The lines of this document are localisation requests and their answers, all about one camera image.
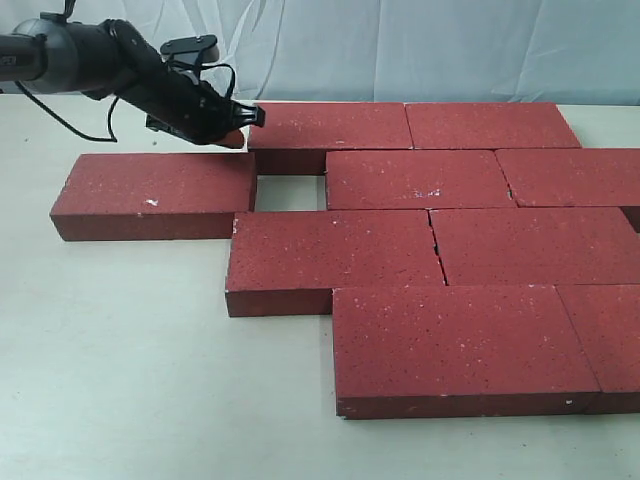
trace white backdrop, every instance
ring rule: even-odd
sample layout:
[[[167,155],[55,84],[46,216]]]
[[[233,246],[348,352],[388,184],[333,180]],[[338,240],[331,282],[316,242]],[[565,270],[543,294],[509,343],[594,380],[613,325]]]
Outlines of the white backdrop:
[[[63,0],[2,3],[7,33]],[[638,0],[78,0],[108,17],[218,35],[244,99],[640,103]]]

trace brick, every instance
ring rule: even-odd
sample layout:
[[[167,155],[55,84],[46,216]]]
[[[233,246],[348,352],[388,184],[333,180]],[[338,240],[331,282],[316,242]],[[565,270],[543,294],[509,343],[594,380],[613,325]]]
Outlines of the brick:
[[[587,412],[640,413],[640,286],[558,291],[602,389]]]
[[[410,149],[402,103],[265,103],[248,146],[261,175],[324,175],[332,150]]]
[[[640,232],[640,149],[496,152],[522,207],[621,207]]]
[[[255,196],[252,154],[82,155],[51,219],[66,241],[231,238]]]
[[[406,108],[418,149],[580,147],[551,103],[413,103]]]
[[[333,288],[443,284],[427,212],[239,214],[227,306],[232,317],[322,315]]]
[[[640,242],[613,207],[431,212],[450,285],[640,283]]]
[[[553,286],[339,289],[337,413],[553,415],[599,392]]]
[[[332,210],[515,207],[491,151],[355,151],[327,155]]]

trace black cable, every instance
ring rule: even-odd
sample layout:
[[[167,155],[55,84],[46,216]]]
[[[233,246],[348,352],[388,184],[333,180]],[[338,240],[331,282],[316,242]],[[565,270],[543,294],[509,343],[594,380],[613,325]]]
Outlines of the black cable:
[[[68,130],[70,130],[71,132],[73,132],[74,134],[76,134],[78,137],[82,138],[83,140],[88,140],[90,142],[102,142],[102,143],[117,143],[118,139],[116,138],[116,136],[113,134],[113,128],[111,125],[111,120],[113,117],[113,112],[116,108],[116,105],[118,103],[119,98],[116,97],[116,99],[114,100],[114,102],[111,104],[111,107],[109,108],[109,114],[107,116],[107,128],[109,130],[109,135],[110,138],[100,138],[100,137],[92,137],[90,135],[86,135],[84,133],[82,133],[80,130],[78,130],[77,128],[75,128],[74,126],[72,126],[69,122],[67,122],[66,120],[64,120],[61,116],[59,116],[56,112],[54,112],[53,110],[51,110],[49,107],[47,107],[44,103],[42,103],[40,100],[38,100],[35,95],[33,95],[29,90],[26,89],[26,87],[24,85],[22,85],[22,83],[20,82],[15,82],[16,86],[18,87],[18,89],[24,93],[27,98],[29,98],[29,100],[31,100],[33,103],[35,103],[36,105],[38,105],[42,110],[44,110],[46,113],[48,113],[51,117],[53,117],[54,120],[56,120],[58,123],[60,123],[62,126],[64,126],[65,128],[67,128]]]

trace metal arm segment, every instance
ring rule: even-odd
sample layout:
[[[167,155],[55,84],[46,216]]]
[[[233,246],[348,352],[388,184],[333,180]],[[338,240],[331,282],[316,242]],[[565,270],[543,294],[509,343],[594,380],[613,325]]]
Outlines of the metal arm segment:
[[[42,42],[22,35],[0,35],[0,82],[27,82],[46,68]]]

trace robotic arm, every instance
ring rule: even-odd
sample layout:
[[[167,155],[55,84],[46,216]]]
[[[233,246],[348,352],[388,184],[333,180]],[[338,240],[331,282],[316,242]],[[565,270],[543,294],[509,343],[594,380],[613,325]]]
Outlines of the robotic arm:
[[[110,114],[122,99],[147,113],[148,128],[196,145],[242,147],[240,128],[264,126],[264,110],[231,99],[235,72],[227,64],[214,64],[219,60],[214,35],[167,42],[158,53],[124,20],[100,25],[68,22],[75,3],[66,0],[63,14],[42,13],[11,35],[0,35],[0,81],[16,82],[68,128],[78,133],[29,90],[81,92],[93,100],[115,95]],[[200,79],[204,70],[218,67],[231,70],[225,95]],[[81,136],[116,141],[112,132],[111,139]]]

